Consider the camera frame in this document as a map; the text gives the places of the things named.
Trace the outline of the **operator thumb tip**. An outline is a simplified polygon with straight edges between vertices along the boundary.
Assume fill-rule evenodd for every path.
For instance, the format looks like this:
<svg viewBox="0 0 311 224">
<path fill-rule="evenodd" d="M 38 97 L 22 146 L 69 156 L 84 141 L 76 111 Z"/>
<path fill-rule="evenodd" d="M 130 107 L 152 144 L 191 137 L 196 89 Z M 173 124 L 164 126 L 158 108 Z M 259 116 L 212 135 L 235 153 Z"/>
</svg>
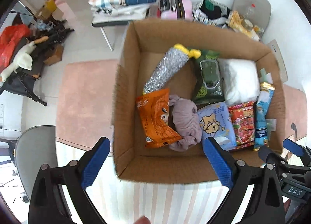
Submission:
<svg viewBox="0 0 311 224">
<path fill-rule="evenodd" d="M 141 216 L 133 224 L 151 224 L 151 222 L 146 216 Z"/>
</svg>

